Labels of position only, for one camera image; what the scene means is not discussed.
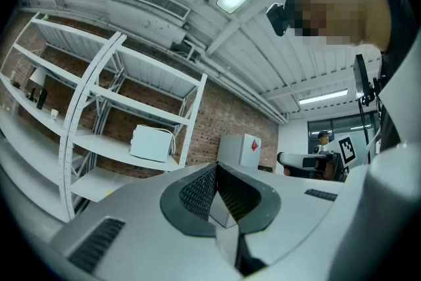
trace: red sign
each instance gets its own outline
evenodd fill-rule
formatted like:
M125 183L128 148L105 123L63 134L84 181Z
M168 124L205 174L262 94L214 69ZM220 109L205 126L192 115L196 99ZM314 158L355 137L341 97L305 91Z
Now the red sign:
M257 149L259 146L257 145L256 140L253 141L253 144L251 145L251 149L254 151L255 149Z

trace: white floor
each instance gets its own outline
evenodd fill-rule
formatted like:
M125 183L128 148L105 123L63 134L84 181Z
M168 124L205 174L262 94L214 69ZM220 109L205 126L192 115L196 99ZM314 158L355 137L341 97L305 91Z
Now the white floor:
M32 203L11 181L0 166L0 188L17 223L25 233L50 242L64 223Z

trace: white box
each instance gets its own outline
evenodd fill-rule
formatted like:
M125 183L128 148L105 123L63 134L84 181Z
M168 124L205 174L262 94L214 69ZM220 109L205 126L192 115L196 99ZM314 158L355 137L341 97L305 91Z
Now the white box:
M137 126L130 141L130 154L151 161L165 162L168 158L172 134L147 126Z

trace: ceiling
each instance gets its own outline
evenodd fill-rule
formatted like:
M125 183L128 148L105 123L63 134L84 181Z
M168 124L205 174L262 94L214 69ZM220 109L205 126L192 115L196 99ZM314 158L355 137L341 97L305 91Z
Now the ceiling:
M273 2L284 0L248 0L233 14L220 9L217 0L210 0L208 5L198 5L193 0L175 1L191 11L185 22L173 20L173 24L198 46L196 50L202 49L198 58L189 61L191 66L208 72L215 82L279 123L289 118L357 113L353 80L356 54L363 55L369 75L377 74L380 52L372 46L321 51L303 45L292 30L278 37L265 12ZM29 0L28 3L26 6L34 11L50 10L98 24L110 22L110 0ZM142 9L169 20L168 15L156 9L148 6ZM124 21L117 26L124 28ZM145 38L141 31L134 32L135 28L127 27L127 30ZM307 105L298 102L341 89L348 89L348 95Z

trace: brick wall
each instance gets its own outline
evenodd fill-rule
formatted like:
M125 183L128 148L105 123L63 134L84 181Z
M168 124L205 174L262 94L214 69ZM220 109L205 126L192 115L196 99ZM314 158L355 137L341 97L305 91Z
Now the brick wall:
M7 35L3 37L3 44L0 48L1 63L3 63L3 59L12 42L31 17L32 16L30 14L20 13L13 20ZM114 33L64 18L50 16L49 20L73 26L105 38L111 37ZM39 54L43 47L44 40L37 29L33 28L24 34L20 43L30 51L34 51L34 53ZM178 70L181 70L198 80L201 77L200 74L194 72L192 69L177 63L170 57L163 55L160 51L151 49L138 41L127 39L125 45L177 68ZM87 68L86 62L49 47L43 50L40 57L77 76L82 76ZM17 71L16 80L20 83L24 83L25 80L30 77L32 68L30 63L22 55L20 55L20 53L13 53L13 55L9 57L3 73L10 76L12 69ZM100 86L107 88L111 80L112 74L106 70L102 71L100 75ZM33 86L34 84L29 80L25 90L29 91ZM73 94L73 89L48 77L45 81L44 87L48 92L45 104L48 107L58 110L60 114L65 115L67 106L70 103ZM178 114L181 105L180 101L153 91L131 80L126 80L123 83L120 94L175 114ZM0 86L0 104L8 102L7 96L8 95L5 93L3 86ZM57 142L59 141L57 135L32 118L24 109L19 109L19 114L32 123L38 130L43 132L47 137ZM80 124L87 128L92 128L95 116L95 104L91 104L84 109L80 119ZM166 128L165 126L152 123L138 116L112 108L103 133L106 136L128 143L132 138L133 130L138 124ZM176 142L177 150L176 155L174 156L176 160L180 158L185 132L186 128L183 128ZM244 133L248 133L262 139L260 163L261 165L275 167L276 150L278 146L278 126L269 121L264 115L243 102L234 94L208 80L203 93L199 113L197 115L186 164L193 165L215 161L218 154L221 134ZM75 147L75 152L82 155L86 153L84 149L79 147ZM112 161L101 156L98 156L97 166L139 178L147 178L161 173L161 171L138 168L133 165L126 165L124 163Z

